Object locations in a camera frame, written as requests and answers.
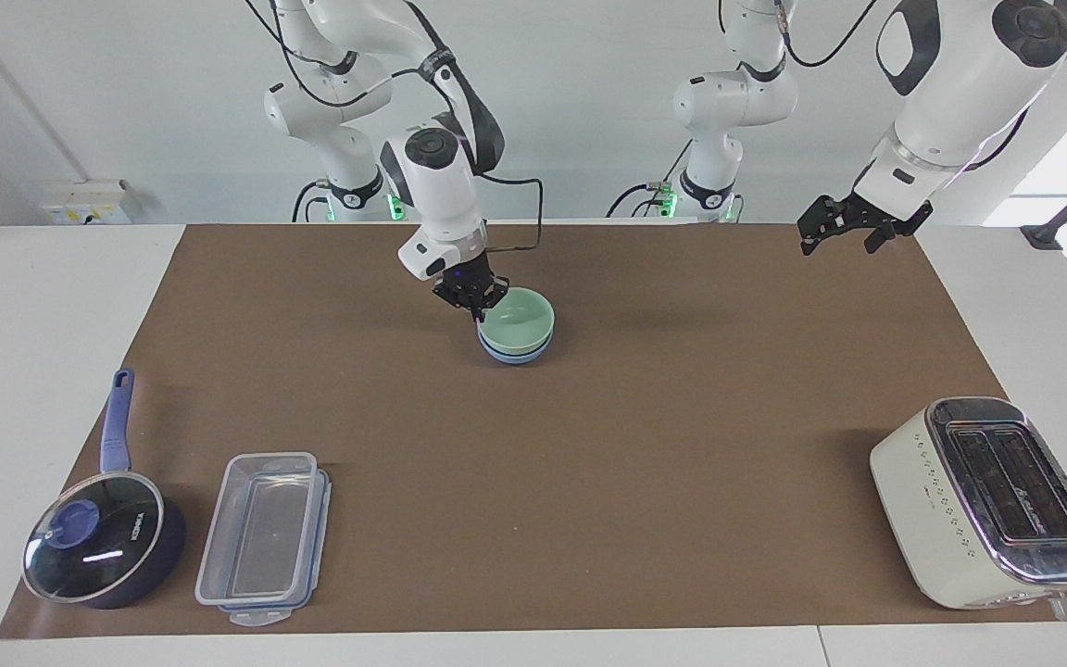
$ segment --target toaster slot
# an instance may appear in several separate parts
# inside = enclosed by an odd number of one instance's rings
[[[1067,541],[1067,494],[1049,462],[1022,431],[1004,428],[990,436],[996,451],[1010,460],[1016,493],[1038,539]]]
[[[951,429],[1003,541],[1067,541],[1067,493],[1049,461],[1017,425]]]

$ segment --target green indicator light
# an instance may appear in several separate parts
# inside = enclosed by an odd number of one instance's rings
[[[670,193],[669,198],[662,204],[662,217],[673,217],[678,210],[678,193]]]
[[[394,222],[405,220],[405,207],[402,206],[402,200],[395,197],[394,194],[389,195],[389,215],[394,217]]]
[[[732,203],[727,207],[727,215],[724,220],[727,222],[740,222],[742,216],[744,216],[744,197],[739,194],[735,194],[732,197]]]

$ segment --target plastic food container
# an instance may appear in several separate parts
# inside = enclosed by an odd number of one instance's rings
[[[237,625],[277,623],[319,584],[332,485],[308,452],[255,452],[225,467],[195,600]]]

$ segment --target blue bowl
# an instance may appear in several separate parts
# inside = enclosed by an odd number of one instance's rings
[[[480,339],[480,346],[483,346],[483,351],[487,351],[488,355],[491,355],[492,359],[499,361],[499,363],[508,363],[509,366],[522,366],[522,364],[529,363],[544,353],[545,349],[551,346],[551,342],[554,340],[554,331],[551,331],[551,337],[546,338],[545,343],[542,343],[541,347],[538,347],[537,350],[534,350],[532,353],[528,354],[505,354],[501,353],[501,351],[493,349],[488,345],[488,342],[483,339],[483,333],[480,333],[479,329],[477,329],[475,336]]]

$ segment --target black cable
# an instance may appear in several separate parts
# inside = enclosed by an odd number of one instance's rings
[[[274,41],[277,42],[280,46],[285,47],[285,43],[283,42],[283,37],[280,37],[280,35],[277,35],[277,34],[274,33],[274,29],[271,29],[270,25],[268,25],[268,22],[266,22],[266,17],[262,17],[262,13],[257,11],[257,7],[255,7],[253,1],[245,0],[245,5],[246,5],[246,7],[250,7],[250,12],[254,12],[254,16],[257,17],[258,22],[261,22],[264,29],[266,29],[266,32],[270,33],[270,37],[274,38]],[[272,7],[272,5],[271,5],[270,9],[271,9],[271,11],[274,11],[275,16],[277,16],[277,10],[275,7]],[[302,60],[302,62],[304,62],[304,63],[315,63],[317,65],[323,65],[323,67],[333,67],[334,66],[334,65],[332,65],[332,63],[325,63],[325,62],[323,62],[323,60],[308,59],[307,55],[301,55],[301,54],[296,53],[293,51],[291,51],[291,55],[296,57],[296,59]]]
[[[517,180],[509,180],[506,178],[497,178],[495,176],[489,176],[487,173],[480,174],[480,178],[485,179],[490,182],[495,182],[498,186],[535,186],[537,185],[537,240],[534,241],[532,245],[509,245],[507,249],[488,249],[490,253],[517,253],[526,252],[526,250],[537,250],[538,245],[542,244],[542,219],[545,208],[545,184],[542,182],[541,178],[522,178]]]
[[[318,182],[310,181],[304,189],[299,191],[299,197],[296,198],[296,210],[291,212],[291,222],[299,222],[299,209],[304,206],[304,200],[307,198],[307,194],[319,187]]]
[[[673,170],[676,170],[678,165],[682,164],[682,158],[685,157],[685,153],[690,149],[690,146],[694,146],[694,139],[686,141],[685,146],[682,147],[682,152],[678,154],[678,159],[673,160],[673,165],[671,165],[670,170],[665,173],[665,178],[663,178],[662,180],[664,180],[665,182],[670,181],[670,178],[673,177]]]
[[[435,89],[435,93],[437,93],[440,97],[444,98],[444,102],[447,105],[447,110],[450,111],[450,114],[456,115],[456,105],[452,105],[452,98],[448,97],[447,94],[444,93],[444,89],[437,88],[437,85],[433,89]]]
[[[740,203],[740,211],[735,216],[735,224],[738,224],[744,219],[744,208],[748,206],[748,201],[744,197],[744,194],[735,194],[732,197],[732,207],[735,207],[735,202]]]
[[[615,209],[618,208],[620,204],[623,203],[623,201],[625,201],[627,197],[632,197],[632,195],[636,193],[639,193],[641,190],[649,191],[651,190],[651,187],[649,187],[648,182],[641,182],[640,186],[634,186],[625,190],[625,193],[620,194],[619,197],[615,200],[615,204],[611,204],[611,207],[608,209],[608,215],[604,217],[611,217],[611,215],[615,213]]]
[[[789,55],[792,57],[793,62],[801,65],[801,67],[822,67],[822,65],[829,63],[830,60],[833,60],[834,55],[838,55],[839,51],[842,51],[843,46],[846,46],[846,43],[850,42],[850,37],[854,37],[856,31],[859,30],[859,26],[863,25],[864,18],[867,18],[867,14],[872,13],[872,9],[875,7],[876,3],[878,3],[878,0],[872,0],[871,3],[866,4],[866,9],[863,10],[863,13],[860,14],[859,17],[855,18],[855,25],[850,26],[850,30],[847,31],[846,37],[843,37],[842,42],[839,42],[839,45],[834,46],[833,51],[830,51],[830,54],[826,55],[825,59],[816,60],[816,62],[812,63],[808,63],[805,62],[805,60],[801,60],[800,55],[797,55],[797,52],[793,51],[793,42],[792,38],[790,38],[787,26],[784,26],[784,30],[782,32],[782,38],[784,41],[784,49],[789,50]],[[776,7],[778,9],[778,11],[786,14],[787,16],[789,12],[784,10],[783,0],[776,0]]]
[[[304,206],[304,222],[310,222],[310,207],[318,203],[327,204],[327,197],[313,197],[307,202],[307,206]]]
[[[371,95],[375,92],[375,90],[385,84],[385,81],[378,81],[378,83],[375,83],[373,85],[371,85],[371,88],[365,90],[364,93],[356,95],[356,97],[353,97],[352,100],[348,101],[328,101],[325,100],[325,98],[322,98],[319,95],[315,94],[312,89],[307,88],[307,84],[304,83],[302,77],[299,76],[299,70],[297,70],[296,63],[293,63],[292,60],[292,57],[298,57],[298,54],[293,52],[291,49],[287,49],[287,44],[285,44],[283,41],[283,20],[281,20],[281,18],[278,17],[277,3],[275,3],[274,0],[270,0],[270,11],[274,12],[274,27],[275,30],[277,31],[277,34],[275,34],[274,37],[275,41],[278,43],[278,46],[283,47],[283,59],[285,60],[285,62],[287,62],[287,68],[291,70],[291,76],[293,77],[293,80],[296,80],[296,83],[299,84],[299,88],[302,89],[302,92],[306,93],[308,97],[313,98],[313,100],[318,101],[320,102],[320,105],[323,105],[325,107],[332,107],[332,109],[345,109],[345,107],[351,107],[355,105],[357,101],[364,100],[364,98],[368,97],[368,95]],[[408,68],[408,70],[394,73],[393,75],[389,76],[389,78],[398,79],[398,77],[405,76],[408,74],[418,74],[418,70],[416,70],[416,68]]]
[[[984,168],[984,165],[989,165],[991,163],[991,160],[994,160],[994,158],[999,157],[1000,154],[1003,153],[1005,148],[1010,146],[1012,140],[1015,139],[1016,134],[1019,134],[1020,127],[1023,127],[1024,120],[1029,117],[1029,109],[1024,109],[1023,113],[1020,114],[1020,117],[1016,120],[1015,126],[1012,127],[1012,131],[1007,132],[1007,138],[1003,139],[1003,143],[999,144],[999,148],[994,148],[994,153],[991,153],[991,155],[986,156],[985,158],[982,159],[982,161],[977,161],[977,163],[968,165],[966,168],[967,172],[982,169]]]
[[[648,200],[648,201],[641,202],[639,204],[636,204],[636,207],[632,208],[632,217],[636,217],[636,215],[638,215],[640,212],[640,208],[641,207],[644,208],[644,216],[649,216],[650,208],[652,208],[654,206],[659,207],[664,203],[665,202],[662,202],[659,200]]]

